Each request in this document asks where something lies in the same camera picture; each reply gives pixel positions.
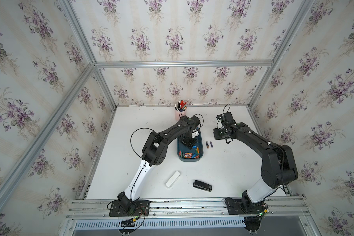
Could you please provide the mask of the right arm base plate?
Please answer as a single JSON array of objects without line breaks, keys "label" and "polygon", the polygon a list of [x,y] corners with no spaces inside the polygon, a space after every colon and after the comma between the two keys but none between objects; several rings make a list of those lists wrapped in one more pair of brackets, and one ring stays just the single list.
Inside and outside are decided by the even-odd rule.
[{"label": "right arm base plate", "polygon": [[230,198],[224,199],[229,215],[257,215],[263,216],[268,212],[268,205],[264,202],[253,203],[247,198]]}]

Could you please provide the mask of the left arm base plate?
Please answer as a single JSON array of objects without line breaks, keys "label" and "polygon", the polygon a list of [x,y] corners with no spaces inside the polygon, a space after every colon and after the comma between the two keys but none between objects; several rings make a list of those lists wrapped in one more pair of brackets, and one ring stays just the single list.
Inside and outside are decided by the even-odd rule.
[{"label": "left arm base plate", "polygon": [[120,203],[119,200],[111,201],[107,205],[110,217],[120,216],[148,216],[150,208],[150,201],[135,201],[127,207],[125,204]]}]

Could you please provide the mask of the teal plastic storage box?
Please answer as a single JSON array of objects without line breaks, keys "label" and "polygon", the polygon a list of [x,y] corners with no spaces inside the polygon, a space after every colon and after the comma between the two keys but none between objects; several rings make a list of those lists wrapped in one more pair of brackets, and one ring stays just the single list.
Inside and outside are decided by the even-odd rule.
[{"label": "teal plastic storage box", "polygon": [[182,137],[177,138],[177,155],[181,161],[195,162],[199,161],[204,155],[204,143],[200,129],[193,132],[196,143],[192,148],[187,147],[182,140]]}]

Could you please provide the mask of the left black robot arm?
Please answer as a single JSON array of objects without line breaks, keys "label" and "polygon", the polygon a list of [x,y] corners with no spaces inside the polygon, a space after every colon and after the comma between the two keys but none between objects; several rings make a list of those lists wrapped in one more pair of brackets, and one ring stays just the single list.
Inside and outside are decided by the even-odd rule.
[{"label": "left black robot arm", "polygon": [[117,199],[126,211],[135,205],[135,201],[140,198],[148,175],[154,167],[160,165],[167,156],[169,145],[177,140],[178,145],[186,150],[195,151],[199,146],[199,135],[201,134],[201,120],[198,116],[182,116],[176,124],[160,132],[152,131],[146,140],[143,148],[141,164],[133,180],[127,189],[118,194]]}]

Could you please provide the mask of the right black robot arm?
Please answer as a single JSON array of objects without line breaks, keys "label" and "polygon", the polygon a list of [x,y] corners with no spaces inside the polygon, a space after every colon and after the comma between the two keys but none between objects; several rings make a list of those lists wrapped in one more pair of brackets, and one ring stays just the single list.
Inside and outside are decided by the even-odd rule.
[{"label": "right black robot arm", "polygon": [[238,140],[261,157],[261,178],[243,193],[242,200],[245,204],[261,203],[279,186],[298,179],[298,170],[290,146],[281,146],[265,139],[245,123],[237,123],[230,112],[217,115],[216,119],[222,126],[213,130],[215,140],[225,140],[227,144]]}]

